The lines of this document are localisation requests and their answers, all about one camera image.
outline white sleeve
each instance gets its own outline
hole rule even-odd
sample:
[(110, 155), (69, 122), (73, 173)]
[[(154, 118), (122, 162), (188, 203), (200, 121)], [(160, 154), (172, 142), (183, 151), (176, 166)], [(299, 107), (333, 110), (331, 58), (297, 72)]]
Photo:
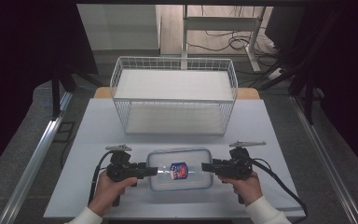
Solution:
[(103, 222), (103, 219), (100, 216), (85, 207), (75, 219), (67, 224), (101, 224), (101, 222)]
[(254, 224), (288, 224), (284, 212), (275, 209), (267, 199), (262, 196), (245, 207)]

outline clear plastic container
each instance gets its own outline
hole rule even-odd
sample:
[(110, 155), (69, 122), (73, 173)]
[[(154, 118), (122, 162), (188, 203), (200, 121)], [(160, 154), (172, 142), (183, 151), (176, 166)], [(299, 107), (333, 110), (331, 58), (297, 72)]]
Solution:
[(212, 162), (211, 152), (205, 147), (155, 150), (147, 156), (147, 166), (158, 167), (158, 174), (150, 177), (150, 188), (155, 191), (209, 188), (213, 176), (202, 171), (202, 162)]

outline white wire basket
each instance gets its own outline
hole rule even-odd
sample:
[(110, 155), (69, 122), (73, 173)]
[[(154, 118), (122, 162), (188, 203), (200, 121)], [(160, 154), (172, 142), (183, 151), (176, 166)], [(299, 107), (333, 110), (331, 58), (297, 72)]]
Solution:
[(120, 57), (110, 82), (127, 134), (223, 135), (237, 88), (230, 59)]

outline wall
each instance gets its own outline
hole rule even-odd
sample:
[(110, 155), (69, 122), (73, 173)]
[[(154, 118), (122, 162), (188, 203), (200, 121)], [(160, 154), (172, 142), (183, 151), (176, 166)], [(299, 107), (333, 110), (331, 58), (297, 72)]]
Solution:
[(159, 6), (78, 4), (77, 8), (92, 50), (159, 49)]

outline metal bar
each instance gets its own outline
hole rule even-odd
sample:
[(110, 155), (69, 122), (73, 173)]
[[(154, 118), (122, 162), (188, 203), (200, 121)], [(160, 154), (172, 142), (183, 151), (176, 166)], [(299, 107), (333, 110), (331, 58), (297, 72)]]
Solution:
[(182, 41), (182, 62), (181, 62), (181, 69), (187, 69), (187, 5), (183, 6), (183, 41)]
[(309, 125), (307, 118), (302, 113), (303, 106), (301, 102), (299, 102), (298, 97), (291, 96), (290, 99), (296, 108), (296, 112), (301, 120), (301, 123), (303, 124), (304, 129), (307, 132), (313, 147), (315, 148), (316, 154), (318, 155), (319, 160), (324, 167), (327, 177), (329, 178), (333, 189), (335, 190), (338, 199), (340, 200), (342, 207), (345, 210), (345, 213), (347, 214), (351, 223), (358, 224), (358, 208), (354, 202), (354, 199), (341, 179), (341, 176), (334, 166), (334, 163), (331, 161), (330, 156), (324, 148), (324, 144), (319, 138), (316, 130), (312, 125)]
[(251, 40), (249, 45), (246, 46), (246, 54), (248, 55), (249, 61), (255, 73), (261, 72), (260, 66), (258, 65), (257, 58), (255, 57), (255, 41), (257, 40), (258, 32), (260, 31), (261, 23), (263, 22), (264, 13), (266, 12), (266, 7), (263, 7), (260, 14), (255, 20), (253, 27)]
[(37, 172), (39, 171), (43, 159), (45, 159), (46, 153), (48, 152), (48, 148), (54, 138), (54, 135), (60, 127), (64, 112), (71, 98), (72, 94), (69, 92), (66, 92), (63, 95), (61, 100), (61, 113), (55, 120), (52, 120), (48, 124), (48, 127), (43, 133), (39, 144), (34, 150), (32, 158), (28, 162), (28, 165), (25, 168), (24, 173), (22, 173), (19, 183), (11, 194), (4, 211), (0, 216), (0, 223), (11, 224), (15, 221), (17, 214), (20, 212), (22, 203), (24, 202), (25, 197), (27, 196), (28, 191), (34, 182)]
[(264, 13), (266, 12), (266, 7), (263, 7), (260, 14), (258, 14), (257, 19), (255, 19), (255, 26), (253, 27), (251, 41), (249, 42), (249, 51), (255, 51), (255, 41), (257, 40), (258, 32), (260, 31), (261, 23), (263, 22)]
[(189, 17), (187, 30), (252, 32), (256, 24), (257, 18)]

